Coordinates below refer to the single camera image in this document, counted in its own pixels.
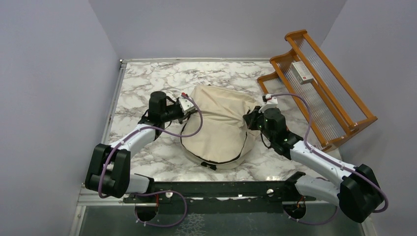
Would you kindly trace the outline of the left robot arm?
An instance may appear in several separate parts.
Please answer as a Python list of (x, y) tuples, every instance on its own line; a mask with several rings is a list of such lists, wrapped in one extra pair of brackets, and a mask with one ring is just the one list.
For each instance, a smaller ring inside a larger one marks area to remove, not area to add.
[(198, 134), (203, 126), (202, 119), (197, 130), (191, 134), (175, 134), (165, 128), (167, 122), (183, 122), (194, 113), (202, 115), (199, 106), (186, 93), (173, 100), (162, 91), (152, 92), (149, 108), (132, 131), (111, 144), (98, 144), (94, 147), (84, 181), (85, 188), (97, 192), (102, 199), (136, 194), (143, 202), (152, 200), (154, 180), (144, 175), (131, 174), (131, 157), (154, 142), (162, 133), (179, 138)]

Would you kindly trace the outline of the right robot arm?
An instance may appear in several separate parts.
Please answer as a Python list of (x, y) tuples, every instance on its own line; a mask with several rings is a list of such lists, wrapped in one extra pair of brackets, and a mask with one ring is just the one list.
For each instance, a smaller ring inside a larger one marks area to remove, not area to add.
[(387, 196), (369, 166), (345, 163), (314, 148), (306, 139), (287, 128), (285, 117), (278, 108), (260, 112), (257, 106), (243, 115), (243, 119), (248, 129), (260, 131), (261, 136), (270, 142), (268, 148), (323, 177), (317, 179), (300, 174), (284, 186), (284, 195), (288, 199), (309, 196), (326, 201), (358, 223), (372, 213), (387, 209)]

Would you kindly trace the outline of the cream canvas backpack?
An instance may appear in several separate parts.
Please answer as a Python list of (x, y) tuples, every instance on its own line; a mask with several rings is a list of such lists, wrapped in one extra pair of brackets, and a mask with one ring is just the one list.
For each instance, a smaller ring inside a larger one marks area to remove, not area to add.
[(258, 101), (243, 92), (203, 85), (193, 89), (191, 98), (201, 113), (192, 114), (180, 132), (185, 157), (214, 171), (239, 166), (260, 135), (243, 119)]

